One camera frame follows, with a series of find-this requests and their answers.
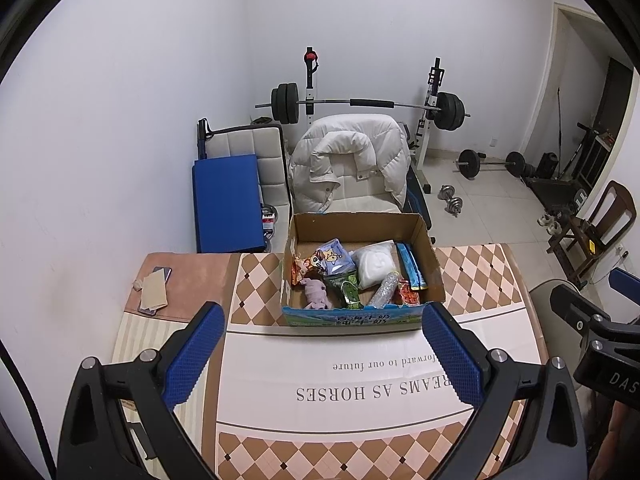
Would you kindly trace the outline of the white barbell rack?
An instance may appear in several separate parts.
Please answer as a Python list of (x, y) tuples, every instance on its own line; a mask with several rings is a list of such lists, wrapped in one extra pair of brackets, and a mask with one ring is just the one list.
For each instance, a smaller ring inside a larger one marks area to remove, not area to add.
[(311, 46), (306, 47), (304, 63), (306, 66), (305, 99), (299, 101), (298, 104), (305, 109), (308, 126), (314, 121), (314, 106), (316, 104), (344, 104), (351, 107), (388, 108), (389, 110), (393, 110), (394, 108), (408, 108), (408, 110), (418, 110), (421, 113), (418, 125), (416, 126), (416, 133), (414, 136), (409, 134), (408, 143), (412, 151), (412, 168), (416, 175), (416, 180), (418, 180), (422, 192), (424, 194), (430, 194), (432, 192), (432, 186), (431, 183), (428, 182), (422, 166), (426, 157), (427, 144), (430, 140), (431, 125), (440, 112), (437, 106), (437, 97), (445, 73), (442, 66), (440, 66), (440, 58), (435, 58), (434, 65), (428, 73), (423, 104), (405, 104), (391, 100), (366, 98), (317, 99), (316, 92), (314, 92), (314, 75), (319, 68), (319, 57), (318, 53)]

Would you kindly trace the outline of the chrome dumbbell pair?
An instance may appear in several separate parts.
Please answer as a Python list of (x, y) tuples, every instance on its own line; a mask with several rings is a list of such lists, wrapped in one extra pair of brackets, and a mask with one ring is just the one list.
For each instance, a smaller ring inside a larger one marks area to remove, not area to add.
[(455, 196), (456, 190), (453, 185), (443, 185), (438, 191), (437, 198), (445, 203), (445, 211), (457, 218), (462, 211), (463, 200), (460, 196)]

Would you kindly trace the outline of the dark wooden chair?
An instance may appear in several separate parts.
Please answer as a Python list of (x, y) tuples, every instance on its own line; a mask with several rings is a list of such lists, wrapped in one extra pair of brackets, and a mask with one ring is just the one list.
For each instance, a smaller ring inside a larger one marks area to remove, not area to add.
[(638, 211), (625, 185), (611, 180), (588, 218), (568, 216), (549, 240), (567, 281), (582, 290), (587, 274), (634, 225)]

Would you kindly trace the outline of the pink plush toy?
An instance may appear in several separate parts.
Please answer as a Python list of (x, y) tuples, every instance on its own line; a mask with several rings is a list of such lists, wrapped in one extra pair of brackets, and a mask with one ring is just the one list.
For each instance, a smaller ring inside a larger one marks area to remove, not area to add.
[(304, 295), (306, 297), (306, 310), (332, 310), (333, 304), (329, 300), (326, 292), (326, 284), (321, 280), (314, 278), (303, 278), (300, 281), (303, 285)]

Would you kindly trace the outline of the red floral wipes pack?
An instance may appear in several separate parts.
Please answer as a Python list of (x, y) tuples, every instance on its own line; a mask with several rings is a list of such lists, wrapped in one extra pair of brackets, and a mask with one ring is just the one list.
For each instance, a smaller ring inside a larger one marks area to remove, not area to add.
[(411, 289), (407, 280), (401, 278), (394, 292), (393, 303), (398, 306), (416, 307), (420, 304), (420, 295)]

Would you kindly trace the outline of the white puffer jacket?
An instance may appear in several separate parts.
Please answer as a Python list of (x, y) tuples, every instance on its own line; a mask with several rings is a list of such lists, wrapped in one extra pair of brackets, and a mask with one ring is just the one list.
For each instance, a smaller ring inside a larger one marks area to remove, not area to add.
[(405, 133), (384, 114), (343, 114), (313, 122), (288, 159), (297, 212), (399, 212), (411, 155)]

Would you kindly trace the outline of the green dark snack bag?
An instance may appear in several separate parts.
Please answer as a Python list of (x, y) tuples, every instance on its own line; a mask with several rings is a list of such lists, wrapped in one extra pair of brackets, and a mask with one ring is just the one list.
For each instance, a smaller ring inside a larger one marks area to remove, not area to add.
[(326, 283), (326, 287), (337, 296), (341, 309), (359, 310), (362, 308), (356, 270), (327, 275), (323, 281)]

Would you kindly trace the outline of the brown cardboard box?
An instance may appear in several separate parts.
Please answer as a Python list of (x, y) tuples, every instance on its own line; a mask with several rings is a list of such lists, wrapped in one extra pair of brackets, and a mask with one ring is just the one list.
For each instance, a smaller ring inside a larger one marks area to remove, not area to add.
[(420, 322), (445, 289), (420, 214), (296, 214), (282, 268), (285, 321), (300, 327)]

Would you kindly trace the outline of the blue cartoon tissue pack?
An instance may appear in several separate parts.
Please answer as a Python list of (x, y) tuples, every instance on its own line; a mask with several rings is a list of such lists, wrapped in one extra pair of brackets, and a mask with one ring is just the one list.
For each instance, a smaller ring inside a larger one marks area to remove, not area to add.
[(356, 263), (342, 243), (334, 238), (316, 250), (324, 275), (337, 275), (356, 270)]

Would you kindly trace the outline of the blue gold snack pouch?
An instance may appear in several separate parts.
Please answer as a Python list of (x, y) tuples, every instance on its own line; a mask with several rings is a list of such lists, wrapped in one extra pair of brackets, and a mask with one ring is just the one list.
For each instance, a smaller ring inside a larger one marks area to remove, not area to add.
[(418, 260), (416, 260), (416, 257), (413, 255), (411, 246), (405, 242), (397, 242), (396, 248), (399, 259), (407, 274), (410, 288), (414, 292), (427, 290), (427, 281), (420, 270)]

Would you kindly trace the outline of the white soft plastic pack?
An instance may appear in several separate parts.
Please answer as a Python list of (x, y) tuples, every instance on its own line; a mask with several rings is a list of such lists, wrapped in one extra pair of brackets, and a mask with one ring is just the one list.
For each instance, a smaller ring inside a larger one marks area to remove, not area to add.
[(360, 289), (381, 284), (390, 272), (398, 272), (397, 250), (392, 240), (384, 240), (353, 250), (350, 255), (356, 263)]

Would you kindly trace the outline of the silver foil pack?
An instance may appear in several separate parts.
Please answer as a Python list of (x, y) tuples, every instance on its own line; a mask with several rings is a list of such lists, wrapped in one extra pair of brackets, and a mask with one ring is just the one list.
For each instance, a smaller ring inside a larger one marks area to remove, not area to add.
[(387, 274), (370, 299), (369, 306), (375, 309), (382, 309), (391, 304), (400, 279), (401, 275), (396, 271)]

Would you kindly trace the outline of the checkered table mat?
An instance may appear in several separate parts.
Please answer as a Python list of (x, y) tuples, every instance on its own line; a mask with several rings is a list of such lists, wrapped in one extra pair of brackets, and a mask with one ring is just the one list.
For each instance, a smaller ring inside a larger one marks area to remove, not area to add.
[(112, 358), (156, 349), (206, 301), (226, 330), (189, 400), (186, 433), (223, 479), (421, 479), (468, 421), (417, 325), (292, 327), (278, 254), (152, 254), (167, 266), (169, 307), (127, 300)]

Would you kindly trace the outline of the smartphone with tan card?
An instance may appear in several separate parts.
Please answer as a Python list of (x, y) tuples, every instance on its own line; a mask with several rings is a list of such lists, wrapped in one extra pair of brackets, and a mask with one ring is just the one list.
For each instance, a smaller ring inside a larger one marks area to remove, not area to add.
[(168, 306), (167, 284), (171, 273), (169, 266), (156, 266), (149, 275), (134, 281), (132, 290), (138, 295), (136, 312), (155, 316)]

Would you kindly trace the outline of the floor barbell black plates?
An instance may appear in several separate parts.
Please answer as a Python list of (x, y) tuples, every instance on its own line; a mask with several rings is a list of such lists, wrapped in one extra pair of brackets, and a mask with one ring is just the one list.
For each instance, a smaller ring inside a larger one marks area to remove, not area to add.
[(527, 165), (524, 156), (519, 152), (511, 152), (505, 159), (488, 160), (485, 154), (470, 148), (463, 150), (454, 163), (460, 174), (468, 180), (473, 180), (487, 167), (504, 169), (511, 176), (519, 178), (524, 174)]

